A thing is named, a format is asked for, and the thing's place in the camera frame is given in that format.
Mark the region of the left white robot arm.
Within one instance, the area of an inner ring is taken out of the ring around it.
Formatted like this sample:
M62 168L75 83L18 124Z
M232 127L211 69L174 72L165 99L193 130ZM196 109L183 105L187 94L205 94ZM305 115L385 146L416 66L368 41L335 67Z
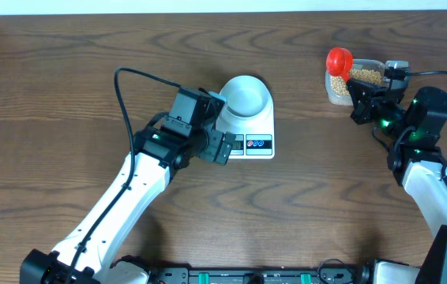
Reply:
M181 87L170 111L156 114L133 135L132 149L108 190L50 253L32 250L22 283L146 283L147 269L115 256L150 203L193 157L224 165L235 141L216 129L226 99Z

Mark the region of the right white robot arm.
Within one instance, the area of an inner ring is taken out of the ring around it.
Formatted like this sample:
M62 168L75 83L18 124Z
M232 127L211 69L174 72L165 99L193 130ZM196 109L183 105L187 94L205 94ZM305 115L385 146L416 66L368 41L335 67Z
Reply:
M447 93L424 87L407 109L403 90L350 79L347 89L358 125L375 123L392 142L387 163L399 186L415 201L434 241L420 267L377 260L372 283L447 283L447 160L437 147L447 121Z

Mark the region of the red plastic measuring scoop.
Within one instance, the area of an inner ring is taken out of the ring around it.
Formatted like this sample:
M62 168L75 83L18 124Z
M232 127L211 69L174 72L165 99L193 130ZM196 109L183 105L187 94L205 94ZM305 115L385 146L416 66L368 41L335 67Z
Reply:
M346 48L334 47L329 51L325 65L329 75L341 77L347 83L350 79L349 72L353 66L353 55Z

